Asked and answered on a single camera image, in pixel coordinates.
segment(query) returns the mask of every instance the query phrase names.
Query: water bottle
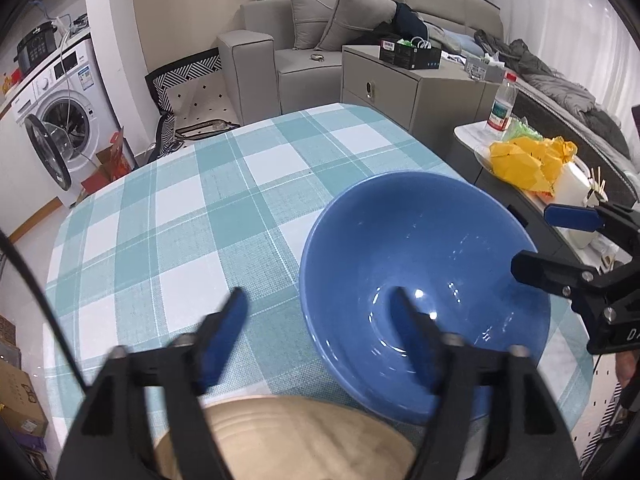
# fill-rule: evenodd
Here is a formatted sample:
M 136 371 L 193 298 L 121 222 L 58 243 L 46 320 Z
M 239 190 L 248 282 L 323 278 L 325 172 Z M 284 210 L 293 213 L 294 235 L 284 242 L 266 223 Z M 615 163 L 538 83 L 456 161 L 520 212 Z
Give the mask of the water bottle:
M 509 117 L 516 102 L 518 89 L 514 85 L 515 82 L 515 74 L 507 73 L 495 94 L 494 106 L 486 122 L 486 129 L 498 139 L 502 138 L 502 133 L 507 129 Z

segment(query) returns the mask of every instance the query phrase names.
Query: beige bowl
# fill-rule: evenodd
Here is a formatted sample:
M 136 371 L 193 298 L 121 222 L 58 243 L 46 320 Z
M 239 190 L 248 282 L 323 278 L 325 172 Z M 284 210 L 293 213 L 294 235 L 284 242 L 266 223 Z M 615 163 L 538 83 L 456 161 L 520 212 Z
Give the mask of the beige bowl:
M 401 480 L 412 444 L 363 412 L 289 396 L 245 397 L 204 410 L 235 480 Z M 181 480 L 169 434 L 159 472 Z

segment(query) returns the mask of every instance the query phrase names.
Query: black rod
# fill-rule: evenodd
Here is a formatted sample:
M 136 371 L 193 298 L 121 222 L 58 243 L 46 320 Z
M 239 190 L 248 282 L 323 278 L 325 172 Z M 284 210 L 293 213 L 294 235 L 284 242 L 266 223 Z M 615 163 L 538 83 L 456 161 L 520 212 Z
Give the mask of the black rod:
M 36 282 L 31 269 L 22 259 L 22 256 L 20 256 L 20 253 L 15 249 L 9 238 L 7 238 L 6 235 L 2 232 L 2 229 L 0 229 L 0 251 L 2 251 L 6 255 L 7 259 L 12 263 L 12 265 L 15 267 L 15 270 L 18 271 L 21 278 L 27 284 L 27 287 L 29 287 L 29 290 L 38 303 L 42 314 L 47 319 L 47 323 L 49 323 L 49 326 L 53 331 L 53 335 L 56 337 L 56 341 L 60 345 L 60 348 L 62 348 L 62 353 L 65 355 L 66 362 L 71 367 L 71 371 L 74 373 L 76 381 L 78 381 L 80 388 L 82 388 L 82 392 L 86 394 L 88 387 L 84 382 L 84 377 L 82 377 L 80 369 L 78 368 L 78 364 L 76 363 L 76 360 L 71 353 L 69 344 L 66 342 L 65 335 L 62 333 L 62 330 L 60 330 L 60 325 L 58 324 L 58 321 L 56 320 L 56 317 L 54 316 L 53 311 L 49 306 L 49 301 L 47 301 L 47 298 L 40 290 L 40 287 L 38 286 L 38 283 Z

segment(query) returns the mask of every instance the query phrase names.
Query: wooden baseboard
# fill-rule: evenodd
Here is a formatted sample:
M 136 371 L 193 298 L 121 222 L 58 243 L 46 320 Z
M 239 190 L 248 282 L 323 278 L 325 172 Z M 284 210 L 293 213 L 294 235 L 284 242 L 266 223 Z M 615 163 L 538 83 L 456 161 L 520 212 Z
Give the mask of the wooden baseboard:
M 27 232 L 36 227 L 37 224 L 42 222 L 47 216 L 53 213 L 56 209 L 62 206 L 62 202 L 58 197 L 55 197 L 50 202 L 47 202 L 44 206 L 38 209 L 33 215 L 27 218 L 27 221 L 18 227 L 11 235 L 9 240 L 12 244 L 15 244 L 20 238 L 22 238 Z

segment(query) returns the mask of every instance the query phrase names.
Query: blue bowl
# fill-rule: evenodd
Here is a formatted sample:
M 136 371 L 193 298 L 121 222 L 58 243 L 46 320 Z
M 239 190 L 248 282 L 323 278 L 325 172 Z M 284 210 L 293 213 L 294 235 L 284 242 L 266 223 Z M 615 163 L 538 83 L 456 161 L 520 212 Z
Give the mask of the blue bowl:
M 379 415 L 423 424 L 436 398 L 415 379 L 389 292 L 404 287 L 444 332 L 482 348 L 522 344 L 538 362 L 550 299 L 512 277 L 520 250 L 536 250 L 529 235 L 474 186 L 422 171 L 373 176 L 337 196 L 309 233 L 300 264 L 306 326 L 352 397 Z M 475 416 L 488 409 L 485 390 Z

